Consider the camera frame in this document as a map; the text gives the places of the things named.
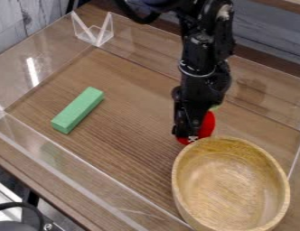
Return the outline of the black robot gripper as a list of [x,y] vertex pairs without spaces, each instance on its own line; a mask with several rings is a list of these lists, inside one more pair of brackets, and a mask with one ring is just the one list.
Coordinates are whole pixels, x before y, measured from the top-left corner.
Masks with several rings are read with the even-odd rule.
[[229,69],[217,68],[205,76],[181,74],[181,84],[171,90],[174,125],[171,133],[197,141],[198,131],[211,106],[222,103],[231,85]]

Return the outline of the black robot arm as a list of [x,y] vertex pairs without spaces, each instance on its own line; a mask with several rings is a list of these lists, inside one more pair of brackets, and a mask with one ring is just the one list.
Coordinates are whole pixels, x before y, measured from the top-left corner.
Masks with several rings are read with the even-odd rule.
[[115,0],[124,15],[150,24],[166,12],[179,19],[182,53],[181,84],[171,90],[171,133],[182,144],[209,137],[215,128],[211,109],[222,104],[231,85],[227,58],[233,55],[231,0],[140,0],[149,15],[139,16],[126,0]]

